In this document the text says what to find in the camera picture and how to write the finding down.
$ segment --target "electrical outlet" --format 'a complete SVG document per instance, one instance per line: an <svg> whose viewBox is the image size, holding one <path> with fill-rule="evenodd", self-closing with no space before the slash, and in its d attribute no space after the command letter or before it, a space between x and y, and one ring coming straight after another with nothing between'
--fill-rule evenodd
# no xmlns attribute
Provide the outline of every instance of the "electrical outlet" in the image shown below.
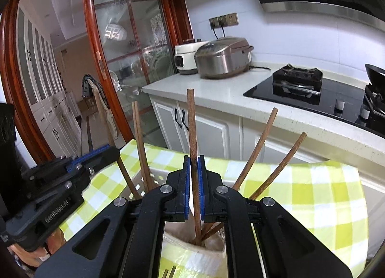
<svg viewBox="0 0 385 278"><path fill-rule="evenodd" d="M218 17L210 18L210 28L219 28Z"/></svg>
<svg viewBox="0 0 385 278"><path fill-rule="evenodd" d="M227 27L226 15L218 16L219 27Z"/></svg>
<svg viewBox="0 0 385 278"><path fill-rule="evenodd" d="M237 13L231 13L226 15L227 26L239 25Z"/></svg>

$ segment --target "stainless steel rice cooker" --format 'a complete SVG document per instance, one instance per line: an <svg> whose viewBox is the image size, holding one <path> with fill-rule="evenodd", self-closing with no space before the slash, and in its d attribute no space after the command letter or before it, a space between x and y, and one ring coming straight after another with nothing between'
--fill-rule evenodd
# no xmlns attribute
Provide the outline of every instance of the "stainless steel rice cooker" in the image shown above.
<svg viewBox="0 0 385 278"><path fill-rule="evenodd" d="M223 37L201 46L195 62L201 78L226 78L249 69L251 51L245 38Z"/></svg>

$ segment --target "cabinet handle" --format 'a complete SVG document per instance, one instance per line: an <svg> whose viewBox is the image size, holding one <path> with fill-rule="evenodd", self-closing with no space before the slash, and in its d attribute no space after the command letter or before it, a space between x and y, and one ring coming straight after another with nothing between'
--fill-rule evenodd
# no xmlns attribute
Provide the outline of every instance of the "cabinet handle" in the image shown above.
<svg viewBox="0 0 385 278"><path fill-rule="evenodd" d="M100 71L102 73L103 79L106 80L107 79L107 75L105 74L104 64L103 64L102 57L101 57L99 51L96 52L96 58L97 58L97 60L99 62L99 67L100 67Z"/></svg>
<svg viewBox="0 0 385 278"><path fill-rule="evenodd" d="M182 123L184 124L184 126L186 127L187 131L189 131L189 128L186 126L186 124L184 123L184 115L186 115L185 111L182 110Z"/></svg>
<svg viewBox="0 0 385 278"><path fill-rule="evenodd" d="M179 124L178 119L176 118L176 115L177 115L177 114L178 114L178 110L175 109L175 121L176 121L176 123L179 125L180 129L182 129L182 125Z"/></svg>

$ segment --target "black pan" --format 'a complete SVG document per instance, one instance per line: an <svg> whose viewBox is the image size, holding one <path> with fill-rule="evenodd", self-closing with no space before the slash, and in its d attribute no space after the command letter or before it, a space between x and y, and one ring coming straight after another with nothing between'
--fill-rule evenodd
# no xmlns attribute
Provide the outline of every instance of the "black pan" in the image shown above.
<svg viewBox="0 0 385 278"><path fill-rule="evenodd" d="M385 70L374 65L365 64L371 84L378 90L385 91Z"/></svg>

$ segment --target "rice cooker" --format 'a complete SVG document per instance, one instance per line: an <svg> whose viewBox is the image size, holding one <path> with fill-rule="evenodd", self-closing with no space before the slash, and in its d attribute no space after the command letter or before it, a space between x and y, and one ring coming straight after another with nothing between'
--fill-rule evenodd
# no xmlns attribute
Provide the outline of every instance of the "rice cooker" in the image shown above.
<svg viewBox="0 0 385 278"><path fill-rule="evenodd" d="M195 52L208 41L186 43L184 45L175 46L175 66L181 75L191 75L198 73L194 59Z"/></svg>

